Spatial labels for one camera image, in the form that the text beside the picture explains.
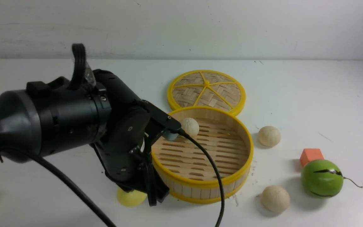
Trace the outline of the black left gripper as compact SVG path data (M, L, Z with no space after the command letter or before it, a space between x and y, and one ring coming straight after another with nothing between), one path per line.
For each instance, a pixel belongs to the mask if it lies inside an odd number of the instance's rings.
M105 134L92 147L106 176L125 191L147 192L143 158L147 149L145 127L150 114L142 107L112 113ZM152 182L152 207L162 203L170 189L160 177Z

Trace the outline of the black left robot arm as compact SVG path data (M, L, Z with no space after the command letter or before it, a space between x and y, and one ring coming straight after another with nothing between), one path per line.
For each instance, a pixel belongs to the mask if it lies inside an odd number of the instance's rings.
M156 192L150 129L157 108L110 71L92 70L83 44L72 44L72 79L28 82L0 95L0 157L25 163L83 145L122 190Z

